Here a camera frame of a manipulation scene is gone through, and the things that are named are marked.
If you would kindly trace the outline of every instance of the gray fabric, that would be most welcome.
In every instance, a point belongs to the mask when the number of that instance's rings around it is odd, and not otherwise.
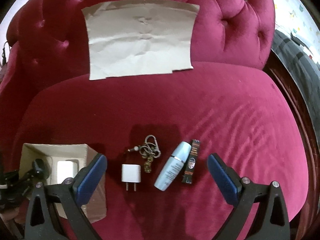
[[[320,69],[296,43],[278,30],[275,31],[271,49],[284,64],[302,94],[311,117],[319,148]]]

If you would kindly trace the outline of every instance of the light blue bottle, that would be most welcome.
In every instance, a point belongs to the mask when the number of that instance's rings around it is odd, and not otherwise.
[[[191,145],[187,142],[181,142],[173,151],[172,155],[162,168],[156,182],[155,187],[165,191],[171,182],[177,177],[188,159]]]

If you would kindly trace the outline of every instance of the open cardboard box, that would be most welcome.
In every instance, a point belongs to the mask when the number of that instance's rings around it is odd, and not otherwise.
[[[57,184],[57,163],[58,161],[74,161],[78,164],[78,170],[87,166],[95,157],[97,152],[87,144],[73,145],[50,145],[50,144],[29,144],[24,143],[22,147],[19,176],[22,177],[32,168],[32,162],[39,158],[47,165],[50,176],[44,181],[46,185]],[[61,217],[67,218],[60,203],[56,204]],[[93,223],[106,216],[106,194],[105,175],[102,176],[95,192],[87,205],[82,210],[88,220]]]

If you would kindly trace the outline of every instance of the crumpled paper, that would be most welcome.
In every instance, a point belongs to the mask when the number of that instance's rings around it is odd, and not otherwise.
[[[82,10],[90,80],[192,69],[190,40],[199,6],[172,0],[120,0]]]

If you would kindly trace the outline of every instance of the red object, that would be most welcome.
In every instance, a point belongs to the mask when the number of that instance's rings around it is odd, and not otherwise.
[[[103,1],[30,0],[11,22],[0,85],[6,168],[18,167],[23,143],[87,143],[105,154],[108,213],[94,223],[103,239],[211,239],[231,211],[206,168],[212,152],[256,183],[279,181],[292,219],[306,199],[308,168],[290,108],[261,71],[274,33],[273,0],[179,0],[200,5],[194,70],[89,81],[80,9]],[[162,156],[137,192],[126,192],[123,152],[148,134]],[[180,178],[158,191],[162,166],[191,139],[201,141],[193,184]]]

